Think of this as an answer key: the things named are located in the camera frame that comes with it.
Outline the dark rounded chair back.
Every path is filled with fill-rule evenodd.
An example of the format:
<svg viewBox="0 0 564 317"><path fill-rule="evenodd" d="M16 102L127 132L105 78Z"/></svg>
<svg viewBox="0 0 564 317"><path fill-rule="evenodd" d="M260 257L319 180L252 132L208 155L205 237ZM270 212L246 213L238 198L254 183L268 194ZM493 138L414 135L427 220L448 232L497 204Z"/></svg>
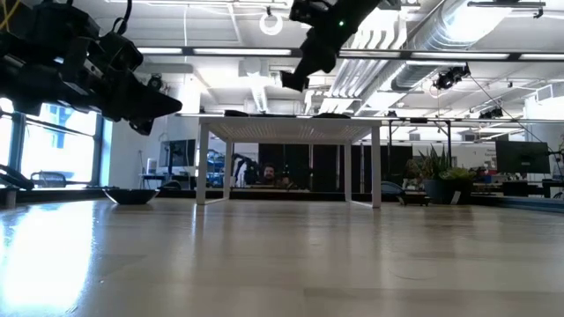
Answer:
<svg viewBox="0 0 564 317"><path fill-rule="evenodd" d="M168 181L159 187L158 197L174 198L182 192L182 185L178 181Z"/></svg>

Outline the black slanted bar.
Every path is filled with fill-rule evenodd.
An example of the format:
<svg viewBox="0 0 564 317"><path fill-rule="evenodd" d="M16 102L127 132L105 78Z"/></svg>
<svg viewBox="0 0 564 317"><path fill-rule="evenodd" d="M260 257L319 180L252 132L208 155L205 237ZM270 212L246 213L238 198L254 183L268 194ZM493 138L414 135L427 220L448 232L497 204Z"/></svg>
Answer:
<svg viewBox="0 0 564 317"><path fill-rule="evenodd" d="M7 185L22 188L24 190L34 189L34 183L23 174L9 166L0 164L0 180Z"/></svg>

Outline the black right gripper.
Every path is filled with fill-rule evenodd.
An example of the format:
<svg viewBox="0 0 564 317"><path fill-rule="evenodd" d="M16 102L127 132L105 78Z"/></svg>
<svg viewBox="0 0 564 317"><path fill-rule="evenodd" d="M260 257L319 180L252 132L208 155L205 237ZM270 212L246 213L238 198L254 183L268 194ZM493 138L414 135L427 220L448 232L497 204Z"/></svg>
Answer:
<svg viewBox="0 0 564 317"><path fill-rule="evenodd" d="M307 73L319 70L331 72L336 65L340 49L352 35L352 28L344 21L310 28L301 44L301 65L293 72L280 71L282 86L297 92L308 89Z"/></svg>

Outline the black square footed plate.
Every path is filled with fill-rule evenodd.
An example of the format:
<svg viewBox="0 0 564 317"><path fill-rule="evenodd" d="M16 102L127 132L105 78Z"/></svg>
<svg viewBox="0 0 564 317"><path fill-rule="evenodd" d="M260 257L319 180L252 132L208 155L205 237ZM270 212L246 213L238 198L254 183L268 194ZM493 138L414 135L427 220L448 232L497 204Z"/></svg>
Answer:
<svg viewBox="0 0 564 317"><path fill-rule="evenodd" d="M398 201L404 205L428 206L431 199L425 193L404 192L397 197Z"/></svg>

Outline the black aluminium table frame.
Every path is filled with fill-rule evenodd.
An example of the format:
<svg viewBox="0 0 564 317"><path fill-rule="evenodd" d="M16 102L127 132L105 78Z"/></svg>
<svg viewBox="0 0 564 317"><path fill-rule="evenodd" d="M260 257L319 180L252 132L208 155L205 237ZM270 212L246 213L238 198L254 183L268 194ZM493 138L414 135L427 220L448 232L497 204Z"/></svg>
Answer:
<svg viewBox="0 0 564 317"><path fill-rule="evenodd" d="M108 198L103 192L104 189L105 188L47 188L21 190L18 188L0 188L0 209L13 207L17 203L69 202ZM194 191L182 190L182 192L174 198L194 199L195 197L196 193ZM229 198L231 200L343 202L345 195L342 193L310 193L285 190L234 190L229 194ZM564 214L564 200L549 198L473 195L470 200L470 205Z"/></svg>

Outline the large black monitor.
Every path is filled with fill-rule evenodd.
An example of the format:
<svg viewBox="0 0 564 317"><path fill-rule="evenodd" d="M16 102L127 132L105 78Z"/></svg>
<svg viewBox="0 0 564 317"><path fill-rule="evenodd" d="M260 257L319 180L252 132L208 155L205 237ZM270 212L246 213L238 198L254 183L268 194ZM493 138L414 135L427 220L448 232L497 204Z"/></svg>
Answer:
<svg viewBox="0 0 564 317"><path fill-rule="evenodd" d="M499 173L550 173L547 143L496 141Z"/></svg>

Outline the potted green succulent plant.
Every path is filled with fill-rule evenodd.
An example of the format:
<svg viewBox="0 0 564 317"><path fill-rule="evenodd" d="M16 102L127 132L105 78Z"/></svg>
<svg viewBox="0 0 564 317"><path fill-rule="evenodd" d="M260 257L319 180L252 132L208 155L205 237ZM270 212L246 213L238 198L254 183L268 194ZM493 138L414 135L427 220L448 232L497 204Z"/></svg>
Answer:
<svg viewBox="0 0 564 317"><path fill-rule="evenodd" d="M452 166L445 149L437 151L433 146L420 152L419 158L406 163L405 178L415 181L431 203L465 205L471 200L475 172L465 167Z"/></svg>

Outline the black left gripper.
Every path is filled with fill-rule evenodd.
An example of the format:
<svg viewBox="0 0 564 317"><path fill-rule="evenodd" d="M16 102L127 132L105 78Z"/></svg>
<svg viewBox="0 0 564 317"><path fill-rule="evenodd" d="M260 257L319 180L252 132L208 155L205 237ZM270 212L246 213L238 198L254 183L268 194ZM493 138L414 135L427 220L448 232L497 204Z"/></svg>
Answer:
<svg viewBox="0 0 564 317"><path fill-rule="evenodd" d="M130 121L130 127L142 136L151 135L153 119L182 109L179 100L142 84L131 72L109 84L107 61L98 41L71 41L57 71L60 84L56 101L81 111L105 113L116 122Z"/></svg>

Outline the white perforated shelf riser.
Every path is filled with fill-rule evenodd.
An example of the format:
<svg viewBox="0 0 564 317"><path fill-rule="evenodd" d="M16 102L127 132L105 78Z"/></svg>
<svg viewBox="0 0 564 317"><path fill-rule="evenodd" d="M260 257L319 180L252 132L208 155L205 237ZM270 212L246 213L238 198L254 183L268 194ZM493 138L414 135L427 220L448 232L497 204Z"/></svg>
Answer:
<svg viewBox="0 0 564 317"><path fill-rule="evenodd" d="M226 171L223 198L230 191L231 159L236 143L343 145L345 147L345 201L353 203L352 145L362 137L371 136L371 181L373 209L382 205L382 164L380 146L381 122L377 119L297 117L199 116L199 153L197 176L197 204L206 204L207 153L210 135L226 143Z"/></svg>

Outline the black monitor on stand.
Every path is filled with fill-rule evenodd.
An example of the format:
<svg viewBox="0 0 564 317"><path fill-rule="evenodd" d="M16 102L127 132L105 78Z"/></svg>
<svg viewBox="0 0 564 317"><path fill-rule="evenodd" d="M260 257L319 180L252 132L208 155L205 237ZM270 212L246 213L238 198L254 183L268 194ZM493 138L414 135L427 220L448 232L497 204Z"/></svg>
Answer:
<svg viewBox="0 0 564 317"><path fill-rule="evenodd" d="M159 167L189 167L195 165L196 140L174 140L160 143Z"/></svg>

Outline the black ceiling device cluster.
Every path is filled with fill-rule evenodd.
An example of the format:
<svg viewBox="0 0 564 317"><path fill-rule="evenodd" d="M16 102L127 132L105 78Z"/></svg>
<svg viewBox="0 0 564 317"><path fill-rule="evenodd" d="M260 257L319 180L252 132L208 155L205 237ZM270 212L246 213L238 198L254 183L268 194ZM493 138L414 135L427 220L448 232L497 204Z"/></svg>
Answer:
<svg viewBox="0 0 564 317"><path fill-rule="evenodd" d="M433 87L437 90L448 90L463 78L469 77L470 74L471 71L468 65L452 67L447 71L439 73L438 78L433 82Z"/></svg>

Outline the person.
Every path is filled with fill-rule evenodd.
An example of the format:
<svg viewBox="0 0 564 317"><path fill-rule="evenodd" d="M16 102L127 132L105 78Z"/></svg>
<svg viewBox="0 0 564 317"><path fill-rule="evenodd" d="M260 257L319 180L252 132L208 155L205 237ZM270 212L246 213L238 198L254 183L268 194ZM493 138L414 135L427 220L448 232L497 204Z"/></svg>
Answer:
<svg viewBox="0 0 564 317"><path fill-rule="evenodd" d="M286 174L277 173L274 165L267 164L263 167L263 176L256 184L274 188L288 188L291 182Z"/></svg>

